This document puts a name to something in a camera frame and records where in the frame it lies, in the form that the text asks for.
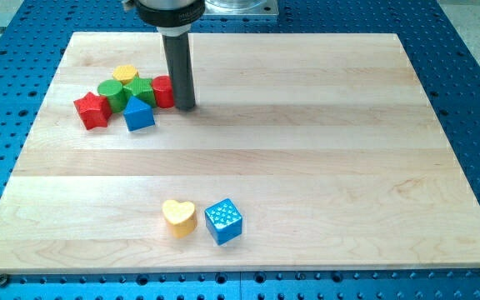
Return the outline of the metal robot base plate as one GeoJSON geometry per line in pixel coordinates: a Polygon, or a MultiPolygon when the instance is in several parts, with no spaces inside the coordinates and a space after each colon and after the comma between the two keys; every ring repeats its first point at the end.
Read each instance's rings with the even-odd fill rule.
{"type": "Polygon", "coordinates": [[[206,0],[205,16],[263,16],[279,14],[278,0],[206,0]]]}

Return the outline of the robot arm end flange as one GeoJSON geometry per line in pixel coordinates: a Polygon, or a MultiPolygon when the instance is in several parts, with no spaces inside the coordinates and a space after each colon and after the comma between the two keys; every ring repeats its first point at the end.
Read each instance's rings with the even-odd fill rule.
{"type": "Polygon", "coordinates": [[[135,9],[141,20],[166,37],[187,33],[206,9],[204,0],[122,0],[121,4],[125,11],[135,9]]]}

